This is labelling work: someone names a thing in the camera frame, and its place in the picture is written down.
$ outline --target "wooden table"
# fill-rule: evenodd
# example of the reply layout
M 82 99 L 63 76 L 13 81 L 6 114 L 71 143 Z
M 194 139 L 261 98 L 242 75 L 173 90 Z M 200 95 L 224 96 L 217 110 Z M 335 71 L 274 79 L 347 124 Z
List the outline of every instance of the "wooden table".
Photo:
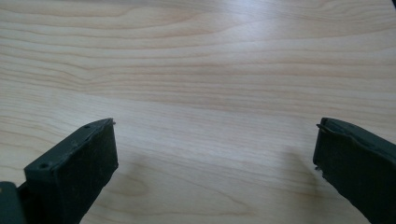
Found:
M 0 176 L 114 118 L 81 223 L 368 223 L 314 170 L 322 117 L 396 142 L 390 0 L 0 4 Z

